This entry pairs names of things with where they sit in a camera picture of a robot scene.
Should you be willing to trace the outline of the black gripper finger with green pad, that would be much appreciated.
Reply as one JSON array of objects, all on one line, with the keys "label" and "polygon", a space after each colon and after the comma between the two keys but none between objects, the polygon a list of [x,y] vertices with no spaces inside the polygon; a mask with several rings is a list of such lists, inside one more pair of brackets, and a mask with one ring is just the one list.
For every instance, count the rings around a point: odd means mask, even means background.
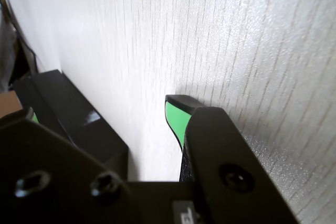
[{"label": "black gripper finger with green pad", "polygon": [[180,143],[206,223],[296,223],[297,220],[228,114],[195,98],[169,94],[189,116]]},{"label": "black gripper finger with green pad", "polygon": [[1,120],[1,223],[130,222],[114,173],[19,113]]}]

